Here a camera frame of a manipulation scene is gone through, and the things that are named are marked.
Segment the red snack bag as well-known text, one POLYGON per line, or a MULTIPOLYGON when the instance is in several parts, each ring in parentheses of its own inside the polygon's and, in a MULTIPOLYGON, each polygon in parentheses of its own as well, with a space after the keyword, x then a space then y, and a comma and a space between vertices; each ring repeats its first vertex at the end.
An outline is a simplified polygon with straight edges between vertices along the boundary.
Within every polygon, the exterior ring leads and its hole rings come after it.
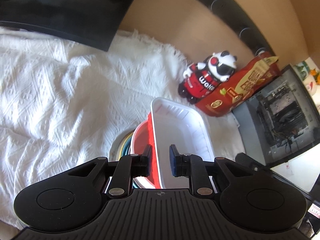
POLYGON ((211 94, 196 104, 208 116, 221 117, 249 99, 257 90, 280 75, 278 56, 260 53, 244 68, 221 83, 211 94))

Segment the grey computer case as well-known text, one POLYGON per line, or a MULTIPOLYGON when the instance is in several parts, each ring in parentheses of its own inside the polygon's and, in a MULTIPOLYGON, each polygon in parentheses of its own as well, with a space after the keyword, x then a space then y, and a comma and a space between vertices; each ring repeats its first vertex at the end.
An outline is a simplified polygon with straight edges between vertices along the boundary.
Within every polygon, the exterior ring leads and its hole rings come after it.
POLYGON ((232 113, 245 153, 269 168, 319 144, 319 112, 291 65, 232 113))

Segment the red panda figurine bottle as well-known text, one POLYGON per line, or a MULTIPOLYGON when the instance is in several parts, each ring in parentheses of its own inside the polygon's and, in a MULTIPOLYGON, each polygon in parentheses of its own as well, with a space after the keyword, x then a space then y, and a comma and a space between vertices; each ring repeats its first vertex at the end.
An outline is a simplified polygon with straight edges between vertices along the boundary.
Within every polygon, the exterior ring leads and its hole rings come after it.
POLYGON ((183 72, 183 81, 178 85, 178 94, 192 105, 198 103, 230 79, 236 71, 237 60, 236 56, 225 50, 189 65, 183 72))

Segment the black monitor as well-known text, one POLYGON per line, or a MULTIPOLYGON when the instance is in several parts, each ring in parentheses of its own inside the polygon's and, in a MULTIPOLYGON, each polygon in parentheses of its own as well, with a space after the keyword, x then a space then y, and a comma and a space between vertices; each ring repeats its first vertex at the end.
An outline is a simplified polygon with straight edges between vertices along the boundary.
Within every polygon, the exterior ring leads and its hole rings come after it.
POLYGON ((1 25, 108 51, 133 0, 1 0, 1 25))

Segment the yellow plate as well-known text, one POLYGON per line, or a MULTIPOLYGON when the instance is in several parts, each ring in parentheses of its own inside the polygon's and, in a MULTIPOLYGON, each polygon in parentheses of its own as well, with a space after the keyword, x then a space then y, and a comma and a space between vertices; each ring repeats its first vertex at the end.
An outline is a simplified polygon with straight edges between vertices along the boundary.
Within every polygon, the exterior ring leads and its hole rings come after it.
POLYGON ((133 136, 133 132, 130 132, 123 140, 123 142, 120 145, 120 152, 119 157, 123 157, 125 155, 128 155, 131 148, 131 139, 133 136))

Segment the stainless steel bowl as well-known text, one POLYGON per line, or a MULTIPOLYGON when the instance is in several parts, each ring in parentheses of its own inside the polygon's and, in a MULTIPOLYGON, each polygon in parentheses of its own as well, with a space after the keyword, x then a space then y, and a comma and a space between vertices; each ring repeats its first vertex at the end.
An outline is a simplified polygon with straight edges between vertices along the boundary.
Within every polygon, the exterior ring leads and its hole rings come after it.
POLYGON ((129 128, 122 131, 116 139, 112 142, 110 151, 109 151, 109 161, 118 161, 121 156, 121 149, 123 148, 127 138, 133 134, 133 129, 129 128))

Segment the white rectangular plastic tray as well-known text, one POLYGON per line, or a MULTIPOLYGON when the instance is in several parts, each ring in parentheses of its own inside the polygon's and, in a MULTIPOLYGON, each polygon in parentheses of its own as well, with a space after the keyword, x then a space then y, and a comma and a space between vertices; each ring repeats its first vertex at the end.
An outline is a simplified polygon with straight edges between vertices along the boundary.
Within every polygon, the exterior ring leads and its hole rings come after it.
POLYGON ((151 102, 151 117, 160 188, 188 188, 188 178, 172 175, 169 147, 175 145, 180 154, 195 154, 204 161, 213 161, 214 150, 202 116, 191 107, 155 98, 151 102))

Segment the black stovetop panel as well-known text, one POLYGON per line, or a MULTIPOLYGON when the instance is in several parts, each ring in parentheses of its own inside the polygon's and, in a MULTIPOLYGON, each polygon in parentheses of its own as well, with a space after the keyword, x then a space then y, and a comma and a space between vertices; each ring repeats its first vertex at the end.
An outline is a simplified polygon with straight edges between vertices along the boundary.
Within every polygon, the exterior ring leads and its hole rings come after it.
POLYGON ((198 1, 227 24, 255 56, 262 51, 275 54, 266 38, 235 0, 198 1))

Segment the white textured tablecloth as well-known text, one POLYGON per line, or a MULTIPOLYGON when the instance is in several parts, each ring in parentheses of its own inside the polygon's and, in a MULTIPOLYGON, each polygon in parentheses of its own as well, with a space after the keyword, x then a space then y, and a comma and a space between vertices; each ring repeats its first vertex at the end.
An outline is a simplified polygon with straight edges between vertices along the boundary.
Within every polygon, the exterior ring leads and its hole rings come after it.
POLYGON ((120 31, 107 52, 1 29, 1 221, 21 228, 16 195, 99 156, 162 97, 178 103, 188 65, 170 44, 120 31))

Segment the blue ceramic bowl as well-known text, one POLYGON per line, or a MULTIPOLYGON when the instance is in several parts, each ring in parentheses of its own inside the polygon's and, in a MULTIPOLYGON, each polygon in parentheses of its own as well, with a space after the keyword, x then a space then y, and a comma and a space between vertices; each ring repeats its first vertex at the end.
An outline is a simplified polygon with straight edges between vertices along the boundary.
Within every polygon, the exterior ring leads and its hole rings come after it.
POLYGON ((123 153, 124 155, 129 155, 131 153, 131 138, 129 138, 127 142, 125 142, 123 153))

